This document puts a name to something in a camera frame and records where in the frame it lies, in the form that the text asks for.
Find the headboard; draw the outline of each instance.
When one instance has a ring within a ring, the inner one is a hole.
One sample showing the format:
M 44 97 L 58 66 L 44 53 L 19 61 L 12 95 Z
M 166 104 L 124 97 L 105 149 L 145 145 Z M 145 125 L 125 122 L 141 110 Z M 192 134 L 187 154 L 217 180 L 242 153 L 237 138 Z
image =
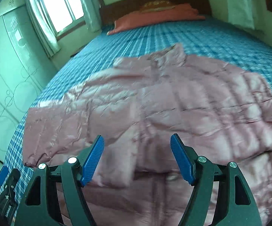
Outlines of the headboard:
M 103 25 L 110 25 L 120 17 L 139 10 L 147 2 L 155 0 L 121 0 L 109 5 L 105 5 L 103 0 L 100 2 L 100 16 Z M 174 4 L 190 3 L 193 8 L 199 10 L 200 14 L 212 15 L 209 0 L 169 0 Z

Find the blue gripper pad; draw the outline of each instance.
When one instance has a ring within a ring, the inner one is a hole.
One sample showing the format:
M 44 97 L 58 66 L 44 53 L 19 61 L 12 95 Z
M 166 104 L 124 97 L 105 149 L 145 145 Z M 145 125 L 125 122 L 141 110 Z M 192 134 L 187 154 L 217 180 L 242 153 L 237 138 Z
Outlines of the blue gripper pad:
M 183 146 L 184 144 L 180 140 L 178 134 L 171 136 L 171 149 L 179 166 L 181 175 L 184 180 L 192 185 L 196 180 L 194 177 L 194 168 Z
M 93 174 L 102 155 L 104 147 L 105 140 L 102 136 L 99 136 L 99 138 L 93 144 L 93 148 L 82 167 L 82 177 L 80 182 L 83 186 L 85 186 L 86 183 L 92 180 Z
M 8 175 L 8 167 L 7 166 L 3 166 L 0 170 L 0 186 L 2 186 L 2 184 L 4 183 L 7 175 Z

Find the white curtain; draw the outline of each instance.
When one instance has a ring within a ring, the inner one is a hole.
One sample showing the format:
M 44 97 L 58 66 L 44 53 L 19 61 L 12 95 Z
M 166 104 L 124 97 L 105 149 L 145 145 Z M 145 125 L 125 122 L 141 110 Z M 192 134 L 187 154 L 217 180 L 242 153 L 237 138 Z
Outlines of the white curtain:
M 227 3 L 229 23 L 255 29 L 252 0 L 227 0 Z
M 84 19 L 88 30 L 95 32 L 101 28 L 101 19 L 99 15 L 99 1 L 98 0 L 81 0 L 84 11 Z
M 43 13 L 37 0 L 25 0 L 28 14 L 34 29 L 39 37 L 40 42 L 50 58 L 56 54 L 61 48 L 58 45 L 55 34 L 44 19 Z

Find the bed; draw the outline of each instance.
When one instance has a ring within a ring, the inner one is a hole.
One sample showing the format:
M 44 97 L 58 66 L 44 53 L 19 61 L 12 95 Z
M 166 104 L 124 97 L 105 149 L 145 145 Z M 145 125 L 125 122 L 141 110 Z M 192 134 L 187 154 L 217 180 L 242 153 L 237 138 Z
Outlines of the bed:
M 68 89 L 93 73 L 112 67 L 119 56 L 137 57 L 164 49 L 176 42 L 183 44 L 187 54 L 221 59 L 245 70 L 257 72 L 267 79 L 272 88 L 272 48 L 232 25 L 212 18 L 208 0 L 171 0 L 176 3 L 191 2 L 199 12 L 207 14 L 205 21 L 168 22 L 106 35 L 114 19 L 136 9 L 136 4 L 147 1 L 150 0 L 123 0 L 108 6 L 102 4 L 100 12 L 104 27 L 101 35 L 68 61 L 32 106 L 40 101 L 60 99 Z M 26 116 L 15 131 L 4 161 L 9 169 L 18 168 L 21 172 L 15 188 L 18 203 L 33 174 L 33 170 L 24 167 L 22 161 Z

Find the bedsheet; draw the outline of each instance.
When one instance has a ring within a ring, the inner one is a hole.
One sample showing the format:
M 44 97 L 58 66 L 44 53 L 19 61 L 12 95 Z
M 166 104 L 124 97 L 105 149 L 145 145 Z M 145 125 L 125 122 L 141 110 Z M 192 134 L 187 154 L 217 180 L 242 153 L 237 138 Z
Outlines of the bedsheet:
M 217 19 L 205 21 L 179 21 L 146 26 L 107 36 L 110 28 L 93 39 L 81 52 L 70 59 L 54 76 L 32 106 L 40 101 L 60 99 L 72 86 L 91 74 L 111 67 L 119 56 L 140 56 L 162 50 L 176 42 L 183 44 L 187 54 L 221 59 L 263 75 L 272 88 L 272 48 Z M 33 174 L 22 161 L 24 116 L 10 142 L 4 165 L 17 168 L 21 178 L 15 187 L 18 203 Z

